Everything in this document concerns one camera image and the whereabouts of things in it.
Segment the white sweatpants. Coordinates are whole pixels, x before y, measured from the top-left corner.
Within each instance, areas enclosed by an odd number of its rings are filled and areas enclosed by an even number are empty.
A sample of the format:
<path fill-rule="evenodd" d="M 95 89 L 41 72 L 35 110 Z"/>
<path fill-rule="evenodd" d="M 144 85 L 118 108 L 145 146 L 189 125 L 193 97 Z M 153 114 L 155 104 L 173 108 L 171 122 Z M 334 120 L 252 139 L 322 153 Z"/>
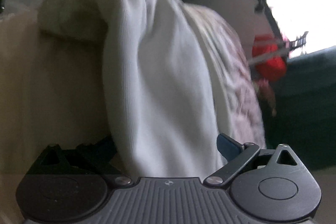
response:
<path fill-rule="evenodd" d="M 38 23 L 103 46 L 106 113 L 128 174 L 205 178 L 224 165 L 210 70 L 181 0 L 43 0 Z"/>

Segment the pile of clothes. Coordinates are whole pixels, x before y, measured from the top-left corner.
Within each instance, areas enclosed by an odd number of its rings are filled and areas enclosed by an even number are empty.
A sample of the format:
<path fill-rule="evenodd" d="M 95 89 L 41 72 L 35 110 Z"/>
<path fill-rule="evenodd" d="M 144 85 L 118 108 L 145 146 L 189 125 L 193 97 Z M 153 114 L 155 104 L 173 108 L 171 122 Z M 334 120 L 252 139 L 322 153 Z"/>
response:
<path fill-rule="evenodd" d="M 259 100 L 267 102 L 272 117 L 275 117 L 277 114 L 276 111 L 276 96 L 272 89 L 272 87 L 269 84 L 269 81 L 266 79 L 259 79 L 256 81 L 253 81 L 253 85 L 255 88 L 256 95 Z"/>

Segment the teal curtain right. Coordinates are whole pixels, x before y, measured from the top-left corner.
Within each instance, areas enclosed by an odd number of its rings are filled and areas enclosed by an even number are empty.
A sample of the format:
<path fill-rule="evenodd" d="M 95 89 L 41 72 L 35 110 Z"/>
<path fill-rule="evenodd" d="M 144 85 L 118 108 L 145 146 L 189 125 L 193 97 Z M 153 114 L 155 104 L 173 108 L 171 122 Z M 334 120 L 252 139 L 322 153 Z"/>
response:
<path fill-rule="evenodd" d="M 266 145 L 289 145 L 311 170 L 335 165 L 335 48 L 295 57 L 272 84 L 276 115 L 263 114 Z"/>

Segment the red bag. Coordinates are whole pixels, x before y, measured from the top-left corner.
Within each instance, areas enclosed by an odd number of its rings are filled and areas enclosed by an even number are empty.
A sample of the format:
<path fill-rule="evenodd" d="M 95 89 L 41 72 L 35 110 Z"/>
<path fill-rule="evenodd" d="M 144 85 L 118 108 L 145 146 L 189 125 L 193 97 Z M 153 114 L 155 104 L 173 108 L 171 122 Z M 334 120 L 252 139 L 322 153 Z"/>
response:
<path fill-rule="evenodd" d="M 263 34 L 255 36 L 253 47 L 252 47 L 252 57 L 258 57 L 265 53 L 271 53 L 278 50 L 278 45 L 271 44 L 263 44 L 263 42 L 267 42 L 268 40 L 275 39 L 272 34 Z M 261 62 L 260 64 L 255 65 L 255 69 L 257 73 L 264 79 L 269 82 L 275 83 L 280 78 L 284 77 L 287 71 L 286 62 L 280 56 L 275 56 L 269 58 L 266 61 Z"/>

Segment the garment steamer stand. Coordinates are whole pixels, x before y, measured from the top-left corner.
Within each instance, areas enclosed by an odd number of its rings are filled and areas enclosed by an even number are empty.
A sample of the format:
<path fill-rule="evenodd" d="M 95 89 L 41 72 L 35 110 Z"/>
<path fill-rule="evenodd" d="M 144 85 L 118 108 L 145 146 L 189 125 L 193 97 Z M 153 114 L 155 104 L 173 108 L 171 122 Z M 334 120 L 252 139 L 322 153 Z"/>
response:
<path fill-rule="evenodd" d="M 277 48 L 274 51 L 264 52 L 260 55 L 252 57 L 248 60 L 248 64 L 250 66 L 259 65 L 274 57 L 288 56 L 291 51 L 302 48 L 306 44 L 306 37 L 308 33 L 308 31 L 304 32 L 302 36 L 296 38 L 294 41 L 284 41 L 283 39 L 257 41 L 254 43 L 253 47 L 261 47 L 266 49 L 268 46 L 277 46 Z"/>

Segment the pastel bed sheet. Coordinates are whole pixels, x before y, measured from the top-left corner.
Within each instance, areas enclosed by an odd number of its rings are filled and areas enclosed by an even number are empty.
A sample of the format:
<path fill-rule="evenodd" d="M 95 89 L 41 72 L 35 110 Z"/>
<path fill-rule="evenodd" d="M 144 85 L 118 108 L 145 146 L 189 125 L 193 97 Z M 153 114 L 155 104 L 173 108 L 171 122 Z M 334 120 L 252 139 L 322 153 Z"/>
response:
<path fill-rule="evenodd" d="M 143 30 L 134 55 L 121 42 L 41 32 L 37 13 L 1 20 L 1 223 L 20 223 L 18 177 L 43 147 L 111 135 L 132 174 L 168 174 L 220 131 L 265 146 L 261 110 L 235 30 L 213 10 L 183 5 L 180 41 Z"/>

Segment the window with dark frame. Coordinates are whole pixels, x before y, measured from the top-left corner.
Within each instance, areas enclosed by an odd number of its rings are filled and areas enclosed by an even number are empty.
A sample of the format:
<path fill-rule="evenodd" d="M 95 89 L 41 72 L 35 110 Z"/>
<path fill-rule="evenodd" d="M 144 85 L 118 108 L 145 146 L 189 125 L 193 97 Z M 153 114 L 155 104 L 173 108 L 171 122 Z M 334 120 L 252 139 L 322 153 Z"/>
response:
<path fill-rule="evenodd" d="M 284 40 L 306 35 L 306 44 L 289 54 L 293 59 L 335 47 L 335 0 L 265 0 L 269 24 Z"/>

